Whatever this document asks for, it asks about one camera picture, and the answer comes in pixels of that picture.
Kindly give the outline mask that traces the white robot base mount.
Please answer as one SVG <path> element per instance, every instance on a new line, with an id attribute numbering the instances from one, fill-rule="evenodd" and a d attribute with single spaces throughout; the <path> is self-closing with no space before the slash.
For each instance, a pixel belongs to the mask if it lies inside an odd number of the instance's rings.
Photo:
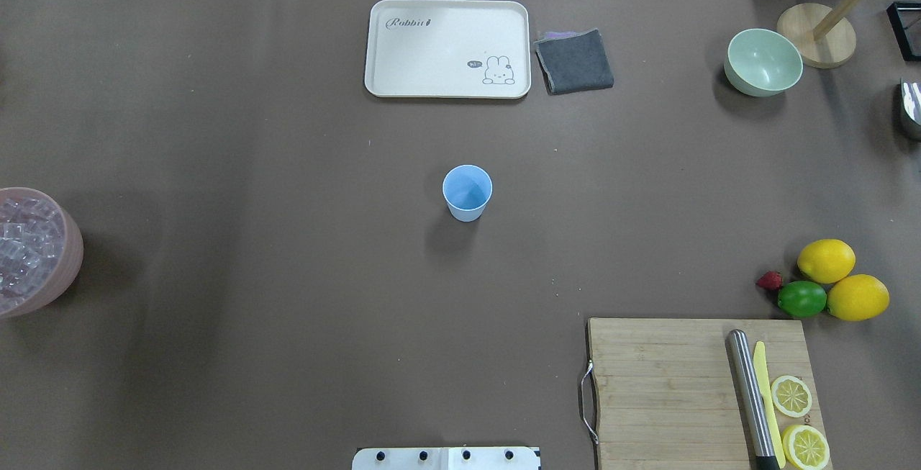
<path id="1" fill-rule="evenodd" d="M 352 469 L 540 469 L 540 450 L 527 446 L 366 448 Z"/>

